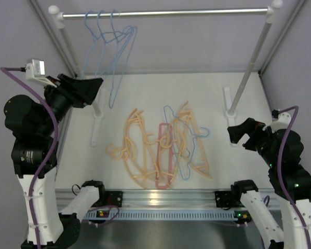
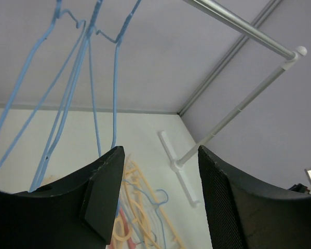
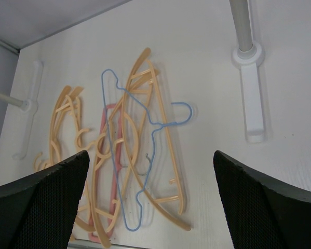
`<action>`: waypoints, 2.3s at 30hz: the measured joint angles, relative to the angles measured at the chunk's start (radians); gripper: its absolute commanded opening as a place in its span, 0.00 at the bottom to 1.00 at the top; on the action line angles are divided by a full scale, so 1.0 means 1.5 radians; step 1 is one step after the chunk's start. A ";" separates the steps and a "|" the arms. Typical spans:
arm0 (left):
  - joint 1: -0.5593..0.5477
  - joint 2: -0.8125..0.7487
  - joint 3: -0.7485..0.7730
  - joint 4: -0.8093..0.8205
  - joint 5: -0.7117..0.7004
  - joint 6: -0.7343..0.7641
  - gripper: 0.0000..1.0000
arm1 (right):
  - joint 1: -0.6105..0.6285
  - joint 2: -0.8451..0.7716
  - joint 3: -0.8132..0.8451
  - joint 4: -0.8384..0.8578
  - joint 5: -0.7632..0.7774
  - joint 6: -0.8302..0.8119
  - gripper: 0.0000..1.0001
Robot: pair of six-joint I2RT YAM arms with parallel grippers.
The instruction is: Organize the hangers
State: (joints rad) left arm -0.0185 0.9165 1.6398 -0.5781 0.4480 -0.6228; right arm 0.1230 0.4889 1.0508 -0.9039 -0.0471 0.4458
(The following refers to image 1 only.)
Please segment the blue wire hanger one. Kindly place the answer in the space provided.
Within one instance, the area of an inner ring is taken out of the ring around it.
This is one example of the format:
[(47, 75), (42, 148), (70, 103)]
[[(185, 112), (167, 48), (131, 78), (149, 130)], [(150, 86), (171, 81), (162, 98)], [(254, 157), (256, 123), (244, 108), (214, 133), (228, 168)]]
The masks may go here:
[[(96, 37), (99, 35), (99, 33), (98, 33), (97, 26), (96, 26), (96, 20), (94, 20), (94, 21), (95, 21), (95, 24), (91, 24), (89, 18), (86, 18), (86, 17), (83, 18), (83, 25), (91, 36), (92, 44), (90, 45), (90, 48), (86, 52), (85, 59), (83, 62), (83, 66), (82, 66), (82, 70), (83, 70), (83, 73), (86, 73), (87, 67), (89, 66), (89, 63), (90, 63), (90, 59), (95, 59), (96, 56), (98, 56), (98, 58), (96, 59), (95, 70), (93, 73), (93, 75), (96, 76), (95, 71), (96, 71), (96, 67), (98, 64), (98, 60), (100, 58), (100, 52), (101, 52), (102, 45), (100, 42), (96, 41)], [(103, 27), (104, 23), (107, 23), (109, 25), (109, 20), (102, 21), (102, 27)]]

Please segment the blue wire hanger two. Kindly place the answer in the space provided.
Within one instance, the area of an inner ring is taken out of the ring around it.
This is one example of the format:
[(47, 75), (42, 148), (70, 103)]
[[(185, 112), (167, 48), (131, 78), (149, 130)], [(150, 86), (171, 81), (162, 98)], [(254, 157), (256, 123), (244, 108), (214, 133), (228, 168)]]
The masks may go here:
[(114, 41), (114, 34), (111, 28), (110, 20), (109, 25), (110, 28), (108, 30), (104, 30), (102, 27), (102, 21), (100, 20), (99, 17), (96, 18), (96, 26), (99, 33), (99, 35), (96, 37), (96, 41), (101, 43), (102, 48), (100, 52), (100, 58), (98, 60), (98, 64), (96, 67), (95, 75), (104, 76), (105, 78), (112, 76), (112, 69), (113, 69), (112, 61), (115, 57), (116, 52), (116, 42)]

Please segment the blue wire hanger three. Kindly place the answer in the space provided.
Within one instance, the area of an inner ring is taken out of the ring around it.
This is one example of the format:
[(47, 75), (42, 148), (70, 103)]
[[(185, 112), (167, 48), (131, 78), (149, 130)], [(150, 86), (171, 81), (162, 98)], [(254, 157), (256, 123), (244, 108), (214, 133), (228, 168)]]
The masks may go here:
[(117, 30), (114, 27), (113, 14), (114, 10), (111, 12), (110, 24), (114, 34), (114, 41), (116, 42), (116, 52), (112, 61), (112, 86), (109, 95), (110, 109), (114, 107), (138, 32), (138, 28), (135, 25), (128, 25), (125, 26), (122, 30)]

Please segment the blue wire hanger four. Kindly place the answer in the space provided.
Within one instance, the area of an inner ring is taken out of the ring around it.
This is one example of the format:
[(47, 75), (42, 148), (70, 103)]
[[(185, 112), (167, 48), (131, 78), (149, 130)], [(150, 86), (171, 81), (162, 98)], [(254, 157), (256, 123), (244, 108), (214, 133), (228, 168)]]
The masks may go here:
[[(177, 117), (177, 111), (174, 111), (174, 109), (170, 105), (165, 105), (163, 107), (163, 113), (165, 118), (165, 123), (170, 123), (172, 120)], [(180, 178), (184, 181), (189, 180), (192, 177), (193, 170), (189, 171), (186, 169), (186, 160), (181, 159), (179, 163), (180, 169), (178, 170)]]

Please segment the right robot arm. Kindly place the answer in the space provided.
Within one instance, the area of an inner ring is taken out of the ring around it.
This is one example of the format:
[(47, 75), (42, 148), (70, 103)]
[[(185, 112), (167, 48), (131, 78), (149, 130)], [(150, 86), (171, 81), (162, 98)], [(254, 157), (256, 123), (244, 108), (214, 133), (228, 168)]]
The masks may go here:
[(228, 127), (231, 143), (243, 143), (246, 150), (256, 151), (268, 165), (268, 177), (280, 205), (279, 226), (252, 180), (234, 182), (231, 201), (244, 206), (255, 223), (264, 248), (311, 248), (311, 175), (301, 166), (304, 146), (292, 131), (289, 113), (282, 113), (266, 125), (253, 118)]

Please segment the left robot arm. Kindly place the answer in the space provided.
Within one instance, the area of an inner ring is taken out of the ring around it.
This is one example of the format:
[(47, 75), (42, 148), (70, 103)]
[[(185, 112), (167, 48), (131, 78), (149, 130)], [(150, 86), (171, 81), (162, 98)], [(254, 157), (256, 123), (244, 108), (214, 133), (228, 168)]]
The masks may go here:
[(106, 202), (104, 184), (86, 181), (70, 204), (56, 202), (58, 125), (71, 108), (91, 105), (101, 78), (49, 77), (44, 96), (16, 95), (4, 106), (5, 126), (15, 137), (11, 158), (28, 213), (28, 236), (22, 248), (69, 248), (78, 239), (84, 216)]

